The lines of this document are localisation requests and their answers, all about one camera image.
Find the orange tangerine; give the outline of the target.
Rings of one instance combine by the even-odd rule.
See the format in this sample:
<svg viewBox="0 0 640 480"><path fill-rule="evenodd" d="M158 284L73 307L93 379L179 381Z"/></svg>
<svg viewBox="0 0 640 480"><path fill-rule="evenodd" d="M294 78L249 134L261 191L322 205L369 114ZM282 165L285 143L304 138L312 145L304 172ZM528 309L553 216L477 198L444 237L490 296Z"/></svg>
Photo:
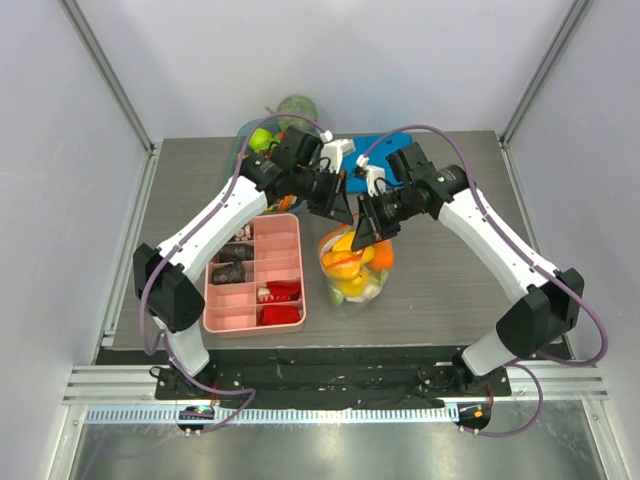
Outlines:
<svg viewBox="0 0 640 480"><path fill-rule="evenodd" d="M381 241L373 246L374 255L369 262L375 271L390 270L394 265L394 250L391 240Z"/></svg>

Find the white cauliflower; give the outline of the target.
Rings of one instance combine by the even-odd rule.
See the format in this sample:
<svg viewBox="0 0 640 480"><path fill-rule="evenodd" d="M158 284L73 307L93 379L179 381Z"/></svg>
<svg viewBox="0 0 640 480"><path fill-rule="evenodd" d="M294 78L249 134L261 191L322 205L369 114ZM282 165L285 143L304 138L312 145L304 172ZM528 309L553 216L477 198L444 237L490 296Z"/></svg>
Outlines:
<svg viewBox="0 0 640 480"><path fill-rule="evenodd" d="M333 302L336 306L340 306L343 302L368 303L381 293L388 277L388 270L378 273L362 270L352 280L332 281L330 287Z"/></svg>

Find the yellow bell pepper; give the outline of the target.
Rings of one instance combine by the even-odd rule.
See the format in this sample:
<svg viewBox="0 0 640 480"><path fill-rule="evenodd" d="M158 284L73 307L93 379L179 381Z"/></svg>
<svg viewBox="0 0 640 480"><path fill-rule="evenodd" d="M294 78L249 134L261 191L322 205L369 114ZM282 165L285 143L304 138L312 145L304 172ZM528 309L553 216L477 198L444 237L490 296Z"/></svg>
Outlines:
<svg viewBox="0 0 640 480"><path fill-rule="evenodd" d="M355 232L353 230L347 231L336 241L331 251L347 252L349 254L359 256L363 263L370 262L375 255L375 249L372 246L368 246L363 249L354 250L352 248L354 237L355 237Z"/></svg>

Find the clear orange-zip bag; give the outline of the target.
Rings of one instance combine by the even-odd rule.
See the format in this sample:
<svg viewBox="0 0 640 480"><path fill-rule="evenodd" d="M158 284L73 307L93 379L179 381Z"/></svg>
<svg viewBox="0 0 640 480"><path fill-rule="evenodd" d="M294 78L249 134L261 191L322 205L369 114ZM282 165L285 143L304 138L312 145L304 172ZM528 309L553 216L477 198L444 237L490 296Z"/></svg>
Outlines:
<svg viewBox="0 0 640 480"><path fill-rule="evenodd" d="M352 315L380 295L395 263L392 242L384 240L352 250L358 214L353 224L341 224L317 246L317 257L337 315Z"/></svg>

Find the yellow lemon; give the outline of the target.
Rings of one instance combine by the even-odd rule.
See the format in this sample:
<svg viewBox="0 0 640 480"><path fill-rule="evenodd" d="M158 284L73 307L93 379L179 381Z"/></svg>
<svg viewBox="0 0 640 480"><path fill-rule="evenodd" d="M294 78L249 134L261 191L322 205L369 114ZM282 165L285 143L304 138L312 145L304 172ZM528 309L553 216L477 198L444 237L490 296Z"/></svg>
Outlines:
<svg viewBox="0 0 640 480"><path fill-rule="evenodd" d="M360 257L347 252L329 251L321 257L321 264L328 277L341 281L353 280L362 268Z"/></svg>

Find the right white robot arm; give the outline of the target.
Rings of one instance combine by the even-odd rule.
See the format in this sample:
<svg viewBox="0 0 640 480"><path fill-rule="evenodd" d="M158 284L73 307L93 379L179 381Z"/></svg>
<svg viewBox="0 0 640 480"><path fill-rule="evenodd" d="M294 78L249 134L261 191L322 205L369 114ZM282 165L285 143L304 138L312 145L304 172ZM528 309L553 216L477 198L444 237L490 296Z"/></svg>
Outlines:
<svg viewBox="0 0 640 480"><path fill-rule="evenodd" d="M463 168L437 169L417 143L391 153L387 162L399 186L380 193L367 158L357 159L355 174L370 191L358 197L353 248L379 245L395 237L403 221L428 214L465 242L511 303L486 335L455 355L451 380L457 391L477 393L496 369L530 357L576 326L583 277L539 257L470 188Z"/></svg>

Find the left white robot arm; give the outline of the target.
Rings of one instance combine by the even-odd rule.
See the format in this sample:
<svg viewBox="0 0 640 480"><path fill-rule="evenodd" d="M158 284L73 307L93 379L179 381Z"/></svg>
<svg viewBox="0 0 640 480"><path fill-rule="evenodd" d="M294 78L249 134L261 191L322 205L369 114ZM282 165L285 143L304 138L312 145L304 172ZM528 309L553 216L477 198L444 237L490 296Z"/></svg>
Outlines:
<svg viewBox="0 0 640 480"><path fill-rule="evenodd" d="M342 161L353 150L352 141L329 131L290 127L269 152L241 151L221 192L181 230L156 247L143 243L135 250L139 320L151 317L159 326L171 363L182 370L178 386L190 398L205 397L213 385L198 325L205 300L195 281L233 234L288 195L304 200L314 215L351 222Z"/></svg>

